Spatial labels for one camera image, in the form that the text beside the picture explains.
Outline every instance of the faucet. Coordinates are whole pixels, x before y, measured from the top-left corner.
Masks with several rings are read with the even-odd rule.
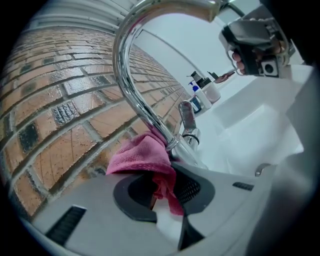
[[[187,100],[183,100],[179,104],[179,112],[184,127],[182,137],[188,143],[190,148],[196,151],[200,143],[201,132],[197,128],[195,113],[191,103]]]
[[[207,167],[182,136],[180,134],[174,136],[170,132],[136,89],[130,73],[130,50],[142,26],[155,17],[182,13],[211,22],[218,14],[219,8],[220,0],[143,0],[121,23],[114,40],[112,54],[114,75],[124,97],[150,131],[164,142],[170,158],[173,161],[205,169]]]

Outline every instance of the pink cloth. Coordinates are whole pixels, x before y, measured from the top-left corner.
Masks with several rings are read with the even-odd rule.
[[[150,131],[124,143],[112,156],[106,174],[128,170],[154,172],[152,181],[157,184],[157,189],[153,195],[158,199],[167,198],[171,213],[183,215],[174,195],[176,172],[171,167],[165,144]]]

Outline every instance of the white sink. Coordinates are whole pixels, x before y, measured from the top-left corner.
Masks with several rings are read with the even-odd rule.
[[[241,85],[242,79],[247,82]],[[196,117],[203,163],[212,171],[254,176],[260,164],[302,152],[286,116],[301,86],[288,79],[239,77],[223,88],[222,96],[233,95]]]

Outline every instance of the faucet handle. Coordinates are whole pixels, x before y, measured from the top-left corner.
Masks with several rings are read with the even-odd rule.
[[[196,118],[194,114],[193,107],[191,103],[187,100],[183,100],[179,104],[179,112],[182,118],[184,129],[195,129],[196,126]]]

